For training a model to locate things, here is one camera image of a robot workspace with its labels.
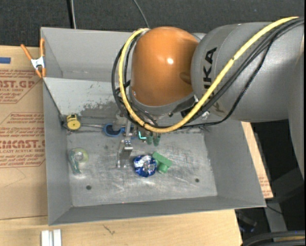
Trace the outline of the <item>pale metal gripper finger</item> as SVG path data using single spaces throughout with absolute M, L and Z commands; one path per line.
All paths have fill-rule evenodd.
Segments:
M 123 168 L 126 167 L 126 163 L 130 158 L 130 155 L 133 151 L 133 146 L 131 140 L 124 140 L 124 148 L 123 148 Z
M 120 141 L 117 149 L 116 154 L 116 167 L 122 168 L 123 167 L 123 149 L 124 149 L 124 143 L 123 141 Z

